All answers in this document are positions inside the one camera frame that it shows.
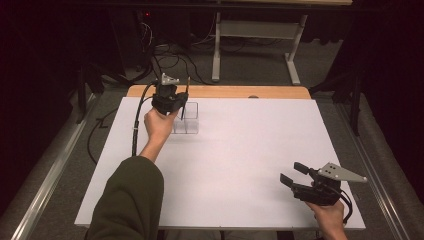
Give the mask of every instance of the gray carpet floor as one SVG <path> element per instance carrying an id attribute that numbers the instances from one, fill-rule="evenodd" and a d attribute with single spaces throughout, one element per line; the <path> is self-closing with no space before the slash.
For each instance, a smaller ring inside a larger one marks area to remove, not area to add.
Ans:
<path id="1" fill-rule="evenodd" d="M 252 44 L 240 48 L 238 43 L 231 42 L 224 45 L 226 51 L 222 52 L 222 67 L 220 85 L 290 85 L 287 68 L 283 62 L 284 50 L 290 48 L 290 43 L 283 41 L 267 45 L 270 40 L 253 39 Z M 301 80 L 305 87 L 311 87 L 323 81 L 332 61 L 337 54 L 340 43 L 330 43 L 321 46 L 318 42 L 302 43 L 295 58 L 295 64 Z M 183 49 L 172 48 L 173 53 L 167 51 L 164 46 L 158 49 L 158 62 L 162 70 L 173 77 L 184 79 L 187 72 L 194 80 L 200 80 L 195 73 L 206 81 L 211 79 L 211 66 L 213 50 L 209 45 L 201 45 L 199 48 L 185 50 L 196 68 L 190 60 L 175 53 L 182 53 Z M 136 74 L 129 69 L 128 77 Z M 138 83 L 147 83 L 155 78 L 150 74 L 146 79 Z M 46 206 L 37 226 L 35 227 L 31 239 L 83 239 L 86 229 L 76 227 L 73 222 L 79 210 L 82 198 L 88 187 L 89 181 L 95 169 L 95 164 L 90 160 L 87 152 L 87 140 L 96 118 L 101 118 L 111 110 L 116 108 L 127 89 L 116 84 L 106 84 L 106 91 L 99 96 L 99 101 L 88 116 L 88 122 L 82 132 L 71 156 L 66 169 Z M 336 153 L 341 165 L 358 174 L 366 175 L 364 164 L 355 143 L 352 140 L 351 132 L 346 127 L 345 119 L 341 115 L 340 105 L 335 105 L 331 101 L 331 93 L 320 93 L 314 96 L 318 102 L 324 123 L 328 129 Z M 104 125 L 111 126 L 114 114 L 104 121 Z M 16 227 L 21 221 L 25 211 L 31 203 L 35 193 L 40 187 L 44 177 L 53 164 L 55 149 L 60 144 L 66 142 L 67 129 L 72 128 L 75 119 L 69 120 L 63 129 L 63 133 L 58 134 L 57 139 L 40 159 L 25 185 L 10 205 L 8 211 L 0 220 L 0 239 L 10 239 Z M 102 151 L 110 128 L 95 129 L 90 148 L 94 158 L 97 160 Z M 396 163 L 390 148 L 384 141 L 378 125 L 372 116 L 366 99 L 362 98 L 361 113 L 359 119 L 360 140 L 363 142 L 367 154 L 373 161 L 380 179 L 385 186 L 393 205 L 398 210 L 401 220 L 410 239 L 424 239 L 423 230 L 420 229 L 424 223 L 424 210 L 422 204 L 417 199 L 413 189 L 407 182 L 402 170 Z M 369 184 L 350 184 L 355 200 L 365 221 L 366 230 L 349 231 L 349 239 L 398 239 L 393 234 L 393 229 L 388 224 L 387 216 L 381 210 L 381 202 L 376 198 L 375 190 Z M 313 239 L 315 232 L 295 232 L 296 239 Z"/>

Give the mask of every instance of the metal rail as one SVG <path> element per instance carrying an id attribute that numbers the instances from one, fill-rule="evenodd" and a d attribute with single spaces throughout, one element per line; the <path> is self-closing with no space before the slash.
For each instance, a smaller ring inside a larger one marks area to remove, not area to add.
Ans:
<path id="1" fill-rule="evenodd" d="M 342 117 L 343 123 L 348 129 L 350 137 L 352 141 L 354 142 L 355 147 L 360 155 L 360 159 L 367 173 L 367 178 L 370 182 L 371 189 L 374 192 L 377 202 L 380 205 L 381 211 L 384 217 L 386 218 L 386 221 L 390 227 L 390 230 L 392 231 L 394 238 L 397 240 L 409 240 L 410 239 L 409 235 L 401 219 L 399 218 L 396 208 L 392 202 L 392 199 L 390 198 L 389 194 L 384 188 L 384 185 L 381 182 L 377 174 L 377 171 L 375 170 L 370 160 L 370 157 L 368 156 L 364 148 L 361 138 L 356 136 L 355 133 L 352 131 L 352 128 L 350 127 L 349 116 L 348 116 L 348 113 L 346 112 L 346 109 L 343 107 L 343 104 L 335 104 L 335 106 L 336 106 L 337 112 Z"/>
<path id="2" fill-rule="evenodd" d="M 94 94 L 91 94 L 88 100 L 89 108 L 87 116 L 89 116 L 90 113 L 93 111 L 95 105 L 98 102 L 98 99 L 99 98 L 96 98 Z M 29 206 L 19 226 L 13 234 L 12 240 L 24 240 L 30 238 L 31 233 L 35 229 L 38 220 L 43 214 L 43 211 L 46 208 L 47 203 L 49 202 L 50 197 L 52 196 L 60 180 L 60 177 L 63 174 L 63 171 L 65 170 L 69 156 L 71 155 L 72 150 L 74 149 L 75 144 L 77 143 L 79 136 L 81 135 L 81 132 L 87 123 L 87 118 L 88 117 L 84 118 L 81 123 L 78 124 L 78 126 L 74 130 L 74 133 L 70 137 L 68 144 L 54 161 L 49 173 L 41 184 L 41 187 L 39 188 L 37 194 L 32 200 L 31 205 Z"/>

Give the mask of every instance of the wire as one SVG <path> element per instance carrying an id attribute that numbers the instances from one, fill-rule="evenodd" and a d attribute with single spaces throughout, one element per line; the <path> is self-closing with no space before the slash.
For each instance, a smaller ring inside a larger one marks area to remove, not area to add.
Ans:
<path id="1" fill-rule="evenodd" d="M 199 42 L 197 42 L 197 43 L 192 43 L 192 44 L 191 44 L 192 46 L 197 45 L 197 44 L 202 44 L 202 43 L 204 43 L 204 42 L 209 42 L 210 40 L 215 39 L 215 37 L 211 37 L 211 38 L 209 38 L 209 39 L 208 39 L 208 37 L 209 37 L 209 36 L 211 35 L 211 33 L 212 33 L 213 27 L 215 26 L 215 20 L 216 20 L 216 14 L 214 14 L 214 15 L 213 15 L 212 24 L 211 24 L 211 27 L 210 27 L 210 29 L 209 29 L 209 33 L 206 35 L 206 37 L 205 37 L 203 40 L 200 40 L 200 41 L 199 41 Z"/>
<path id="2" fill-rule="evenodd" d="M 213 83 L 208 83 L 208 82 L 205 82 L 203 79 L 202 79 L 202 77 L 199 75 L 199 72 L 197 71 L 197 66 L 196 66 L 196 64 L 193 62 L 193 60 L 190 58 L 190 56 L 189 55 L 187 55 L 186 53 L 180 53 L 181 55 L 184 55 L 189 61 L 190 61 L 190 63 L 193 65 L 193 67 L 194 67 L 194 72 L 196 73 L 196 76 L 199 78 L 199 80 L 200 80 L 200 82 L 201 83 L 203 83 L 203 84 L 205 84 L 205 85 L 215 85 L 215 84 L 213 84 Z"/>
<path id="3" fill-rule="evenodd" d="M 345 191 L 343 191 L 343 190 L 341 190 L 342 191 L 342 193 L 344 193 L 345 195 L 346 195 L 346 197 L 345 196 L 343 196 L 340 192 L 338 192 L 336 189 L 334 189 L 334 188 L 332 188 L 332 187 L 330 187 L 330 186 L 328 186 L 328 185 L 326 185 L 326 184 L 322 184 L 322 186 L 324 186 L 325 188 L 327 188 L 328 190 L 330 190 L 330 191 L 332 191 L 332 192 L 334 192 L 334 193 L 336 193 L 337 195 L 339 195 L 340 196 L 340 198 L 346 203 L 346 205 L 348 206 L 348 208 L 349 208 L 349 212 L 347 213 L 347 215 L 346 215 L 346 217 L 344 217 L 343 218 L 343 223 L 344 224 L 346 224 L 347 223 L 347 221 L 349 220 L 349 218 L 350 218 L 350 216 L 352 216 L 352 212 L 353 212 L 353 209 L 352 209 L 352 200 L 350 200 L 350 197 L 346 194 L 346 192 Z"/>
<path id="4" fill-rule="evenodd" d="M 107 126 L 104 126 L 103 123 L 105 121 L 105 119 L 111 115 L 112 113 L 116 112 L 118 110 L 118 108 L 113 109 L 112 111 L 108 112 L 106 115 L 104 115 L 101 118 L 96 118 L 96 125 L 94 125 L 93 129 L 91 129 L 90 135 L 88 135 L 88 139 L 87 139 L 87 152 L 88 155 L 90 156 L 91 161 L 97 165 L 97 161 L 94 159 L 93 154 L 91 153 L 91 149 L 90 149 L 90 142 L 91 142 L 91 137 L 93 136 L 94 131 L 97 129 L 97 127 L 100 125 L 99 128 L 107 128 Z"/>
<path id="5" fill-rule="evenodd" d="M 246 46 L 246 42 L 242 41 L 241 46 L 239 48 L 237 48 L 236 50 L 225 50 L 222 46 L 219 48 L 219 50 L 221 50 L 223 52 L 228 52 L 228 53 L 235 53 L 235 52 L 242 50 L 245 46 Z"/>
<path id="6" fill-rule="evenodd" d="M 211 50 L 215 49 L 215 43 L 212 43 L 211 40 L 214 38 L 209 39 L 209 41 L 204 41 L 203 43 L 199 43 L 197 45 L 192 45 L 192 47 L 199 49 L 199 50 Z"/>
<path id="7" fill-rule="evenodd" d="M 143 47 L 143 52 L 145 52 L 143 40 L 147 35 L 147 30 L 149 30 L 150 38 L 149 38 L 149 43 L 147 44 L 146 48 L 150 47 L 150 45 L 152 44 L 152 39 L 153 39 L 153 32 L 152 32 L 152 29 L 150 28 L 150 26 L 147 25 L 146 23 L 140 22 L 140 24 L 144 27 L 143 38 L 141 38 L 141 46 Z"/>
<path id="8" fill-rule="evenodd" d="M 156 62 L 156 65 L 158 66 L 158 68 L 159 68 L 159 73 L 160 73 L 160 75 L 162 75 L 162 68 L 161 68 L 161 66 L 159 65 L 159 61 L 158 61 L 158 59 L 156 58 L 156 56 L 155 55 L 153 55 L 153 59 L 155 60 L 155 62 Z"/>
<path id="9" fill-rule="evenodd" d="M 188 72 L 188 63 L 187 63 L 186 60 L 184 60 L 183 58 L 181 58 L 177 54 L 177 55 L 169 55 L 169 56 L 163 57 L 163 58 L 159 59 L 159 61 L 162 60 L 162 59 L 164 59 L 164 58 L 167 58 L 167 57 L 176 58 L 177 61 L 171 67 L 162 67 L 162 68 L 164 68 L 164 69 L 172 68 L 172 67 L 176 66 L 180 62 L 180 60 L 181 60 L 185 64 L 185 71 L 186 71 L 187 76 L 190 77 L 190 73 Z M 201 81 L 196 80 L 196 79 L 192 79 L 192 80 L 195 81 L 195 82 L 197 82 L 197 83 L 202 83 Z"/>
<path id="10" fill-rule="evenodd" d="M 170 65 L 170 66 L 165 66 L 165 67 L 161 67 L 161 68 L 163 68 L 163 69 L 169 69 L 169 68 L 173 68 L 173 67 L 175 67 L 175 66 L 177 66 L 177 64 L 178 64 L 178 62 L 180 61 L 180 57 L 178 56 L 178 55 L 168 55 L 168 56 L 165 56 L 165 57 L 161 57 L 159 60 L 158 60 L 158 63 L 160 62 L 160 61 L 162 61 L 163 59 L 165 59 L 165 58 L 169 58 L 169 57 L 175 57 L 175 58 L 177 58 L 177 61 L 175 62 L 175 63 L 173 63 L 172 65 Z"/>
<path id="11" fill-rule="evenodd" d="M 141 79 L 143 79 L 143 78 L 147 77 L 147 76 L 148 76 L 148 75 L 149 75 L 152 71 L 153 71 L 153 64 L 152 64 L 152 62 L 150 61 L 150 62 L 147 64 L 147 66 L 146 66 L 146 70 L 145 70 L 142 74 L 140 74 L 140 75 L 138 75 L 137 77 L 135 77 L 135 78 L 131 79 L 131 80 L 130 80 L 130 82 L 134 83 L 135 81 L 141 80 Z"/>
<path id="12" fill-rule="evenodd" d="M 163 52 L 160 52 L 160 53 L 155 53 L 156 55 L 162 55 L 164 53 L 170 52 L 170 50 L 171 50 L 171 45 L 170 44 L 157 45 L 155 48 L 157 49 L 157 48 L 162 48 L 162 47 L 168 47 L 168 49 L 163 50 Z"/>
<path id="13" fill-rule="evenodd" d="M 146 101 L 147 99 L 144 99 L 144 97 L 146 96 L 147 90 L 152 86 L 155 85 L 156 81 L 152 81 L 150 82 L 143 91 L 143 94 L 141 95 L 140 98 L 140 102 L 138 103 L 138 108 L 137 108 L 137 113 L 135 115 L 135 121 L 134 121 L 134 131 L 133 131 L 133 142 L 132 142 L 132 156 L 136 156 L 137 155 L 137 138 L 138 138 L 138 125 L 139 125 L 139 121 L 138 118 L 140 116 L 140 110 L 141 110 L 141 106 L 143 105 L 144 101 Z"/>

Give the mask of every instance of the green sleeve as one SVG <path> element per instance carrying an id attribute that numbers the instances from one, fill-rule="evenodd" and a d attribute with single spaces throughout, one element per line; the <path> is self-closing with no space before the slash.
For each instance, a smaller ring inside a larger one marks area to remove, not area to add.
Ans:
<path id="1" fill-rule="evenodd" d="M 124 160 L 97 203 L 88 239 L 156 239 L 163 176 L 144 157 Z"/>

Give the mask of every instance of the white table surface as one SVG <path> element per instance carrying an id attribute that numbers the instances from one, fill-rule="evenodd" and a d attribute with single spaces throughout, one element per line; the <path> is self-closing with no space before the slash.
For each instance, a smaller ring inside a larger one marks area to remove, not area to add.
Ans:
<path id="1" fill-rule="evenodd" d="M 280 183 L 311 178 L 293 169 L 340 165 L 318 106 L 310 99 L 190 98 L 199 133 L 171 134 L 156 164 L 165 178 L 162 229 L 316 229 L 311 210 Z M 131 156 L 139 98 L 123 98 L 75 224 L 89 226 L 107 179 Z M 140 118 L 151 108 L 144 103 Z M 139 131 L 138 151 L 147 139 Z M 350 188 L 342 189 L 353 200 Z M 346 229 L 365 225 L 353 200 Z"/>

